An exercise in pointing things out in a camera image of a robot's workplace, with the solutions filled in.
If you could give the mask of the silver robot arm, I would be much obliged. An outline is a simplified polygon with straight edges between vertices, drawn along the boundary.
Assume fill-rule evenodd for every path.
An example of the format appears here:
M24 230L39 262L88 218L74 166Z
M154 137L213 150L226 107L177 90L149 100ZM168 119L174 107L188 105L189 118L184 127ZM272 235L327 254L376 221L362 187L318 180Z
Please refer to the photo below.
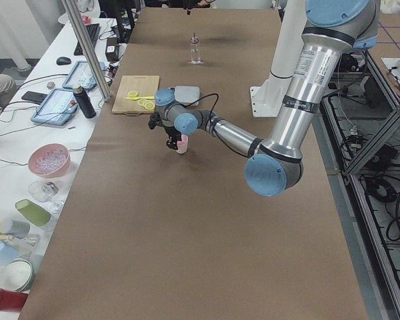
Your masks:
M379 12L379 1L306 2L303 48L268 139L248 133L213 111L186 108L175 100L170 88L156 92L157 110L148 126L164 128L171 149L177 148L182 135L197 129L210 133L248 159L245 179L254 192L265 197L278 195L302 176L301 144L339 58L374 46Z

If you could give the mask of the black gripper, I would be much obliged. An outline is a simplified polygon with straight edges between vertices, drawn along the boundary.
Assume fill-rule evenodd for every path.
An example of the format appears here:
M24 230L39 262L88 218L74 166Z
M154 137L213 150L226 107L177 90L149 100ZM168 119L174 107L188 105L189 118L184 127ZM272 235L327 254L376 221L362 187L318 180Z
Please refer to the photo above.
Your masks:
M168 134L169 140L166 141L166 146L170 149L177 148L177 141L182 140L182 133L179 132L175 127L165 126L165 132Z

